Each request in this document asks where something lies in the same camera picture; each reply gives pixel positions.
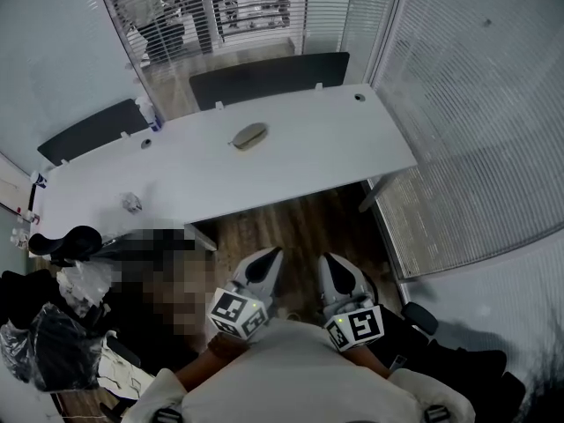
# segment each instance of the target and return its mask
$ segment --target gray computer mouse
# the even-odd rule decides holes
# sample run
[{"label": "gray computer mouse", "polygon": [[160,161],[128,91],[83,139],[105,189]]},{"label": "gray computer mouse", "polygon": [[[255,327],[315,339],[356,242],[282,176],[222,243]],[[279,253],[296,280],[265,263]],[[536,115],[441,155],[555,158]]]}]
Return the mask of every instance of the gray computer mouse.
[{"label": "gray computer mouse", "polygon": [[268,125],[264,122],[255,122],[237,133],[229,144],[234,145],[240,151],[247,151],[260,143],[266,135],[268,135]]}]

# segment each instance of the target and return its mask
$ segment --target table leg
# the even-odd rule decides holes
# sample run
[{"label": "table leg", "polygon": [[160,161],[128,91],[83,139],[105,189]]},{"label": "table leg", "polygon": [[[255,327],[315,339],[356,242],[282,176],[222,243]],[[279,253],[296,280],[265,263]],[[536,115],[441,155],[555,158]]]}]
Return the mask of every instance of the table leg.
[{"label": "table leg", "polygon": [[382,175],[378,179],[378,182],[375,183],[374,187],[370,190],[367,196],[360,203],[359,212],[364,213],[366,210],[368,210],[375,203],[378,195],[382,193],[384,188],[386,188],[388,185],[390,185],[390,183],[392,183],[392,181],[396,178],[396,176],[397,173]]},{"label": "table leg", "polygon": [[199,243],[201,246],[203,246],[207,250],[212,250],[212,251],[218,250],[218,245],[215,244],[215,241],[213,241],[210,237],[202,234],[199,230],[197,230],[191,224],[184,225],[184,230],[188,231],[188,233],[193,235],[194,241]]}]

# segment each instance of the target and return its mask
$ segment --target white shirt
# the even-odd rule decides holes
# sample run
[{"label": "white shirt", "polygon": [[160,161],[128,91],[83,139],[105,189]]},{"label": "white shirt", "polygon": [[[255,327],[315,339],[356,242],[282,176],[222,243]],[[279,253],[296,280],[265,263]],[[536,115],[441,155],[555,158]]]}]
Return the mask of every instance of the white shirt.
[{"label": "white shirt", "polygon": [[[451,423],[474,421],[470,402],[454,390],[408,370],[387,381],[356,367],[320,328],[273,320],[262,331],[261,341],[188,394],[171,371],[161,370],[122,423],[150,422],[170,405],[185,423],[420,423],[431,404],[447,404]],[[394,375],[413,390],[398,387]]]},{"label": "white shirt", "polygon": [[163,2],[174,0],[118,0],[123,16],[135,27],[146,26],[164,14]]}]

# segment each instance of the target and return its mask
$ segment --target clear plastic bag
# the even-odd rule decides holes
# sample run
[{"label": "clear plastic bag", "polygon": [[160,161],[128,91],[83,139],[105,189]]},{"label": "clear plastic bag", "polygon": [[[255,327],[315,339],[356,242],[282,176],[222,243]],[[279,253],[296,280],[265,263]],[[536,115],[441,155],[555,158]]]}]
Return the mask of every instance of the clear plastic bag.
[{"label": "clear plastic bag", "polygon": [[20,381],[46,392],[93,389],[102,338],[90,334],[53,304],[45,304],[29,330],[0,329],[4,363]]},{"label": "clear plastic bag", "polygon": [[8,371],[22,382],[29,382],[31,365],[27,355],[29,330],[15,327],[10,321],[0,328],[0,352]]},{"label": "clear plastic bag", "polygon": [[76,262],[75,266],[59,271],[56,280],[67,304],[82,317],[91,306],[100,305],[116,274],[109,263]]}]

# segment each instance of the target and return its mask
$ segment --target white wall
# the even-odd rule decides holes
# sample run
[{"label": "white wall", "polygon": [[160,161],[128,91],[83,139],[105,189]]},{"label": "white wall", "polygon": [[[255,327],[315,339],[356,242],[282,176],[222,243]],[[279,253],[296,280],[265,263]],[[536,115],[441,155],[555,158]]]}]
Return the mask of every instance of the white wall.
[{"label": "white wall", "polygon": [[102,0],[0,0],[0,152],[27,173],[43,142],[143,88]]},{"label": "white wall", "polygon": [[3,423],[63,423],[48,393],[14,378],[0,360],[0,420]]},{"label": "white wall", "polygon": [[[0,272],[26,273],[26,253],[10,243],[16,217],[0,208]],[[63,422],[49,394],[15,379],[0,360],[0,421],[3,423]]]},{"label": "white wall", "polygon": [[411,301],[439,319],[440,343],[502,349],[508,369],[526,380],[542,352],[561,350],[564,327],[564,231],[504,256],[402,285]]},{"label": "white wall", "polygon": [[17,212],[27,210],[32,183],[29,176],[0,154],[0,204]]},{"label": "white wall", "polygon": [[11,230],[14,227],[23,226],[18,224],[16,215],[0,207],[0,273],[8,270],[26,274],[26,252],[10,242]]}]

